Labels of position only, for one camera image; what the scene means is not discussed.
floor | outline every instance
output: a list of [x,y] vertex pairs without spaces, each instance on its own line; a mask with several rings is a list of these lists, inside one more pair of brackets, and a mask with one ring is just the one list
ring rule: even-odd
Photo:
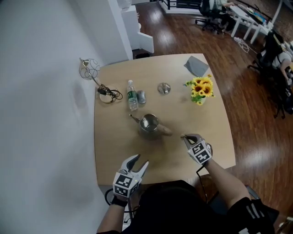
[[[204,53],[231,127],[236,166],[228,171],[250,185],[264,204],[283,215],[292,213],[293,117],[274,119],[275,108],[265,89],[257,85],[258,74],[246,68],[255,54],[245,53],[230,36],[203,32],[194,25],[194,16],[166,15],[158,3],[138,4],[136,9],[141,32],[153,36],[154,56]],[[204,184],[211,198],[216,188],[208,176]]]

water bottle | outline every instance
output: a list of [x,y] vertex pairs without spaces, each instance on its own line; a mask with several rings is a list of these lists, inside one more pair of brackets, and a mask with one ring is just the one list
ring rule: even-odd
[[128,87],[127,87],[127,99],[128,99],[128,105],[131,111],[135,111],[138,108],[138,101],[136,96],[136,91],[133,86],[133,81],[128,81]]

wooden table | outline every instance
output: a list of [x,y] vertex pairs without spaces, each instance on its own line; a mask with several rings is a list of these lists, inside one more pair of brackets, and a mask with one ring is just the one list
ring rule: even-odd
[[[176,54],[112,64],[101,68],[100,80],[114,85],[124,97],[112,104],[95,101],[95,154],[98,184],[112,185],[122,162],[141,154],[134,169],[149,160],[143,184],[194,178],[200,167],[187,153],[181,134],[198,133],[213,147],[213,158],[222,167],[235,165],[235,154],[225,107],[214,77],[214,95],[198,106],[190,100],[190,87],[183,84],[194,78],[184,64],[190,56],[207,63],[203,54]],[[146,104],[132,112],[136,117],[156,115],[173,131],[172,137],[148,141],[138,135],[137,123],[129,116],[127,81],[133,80],[136,90],[146,92]],[[171,92],[162,96],[157,85],[167,82]]]

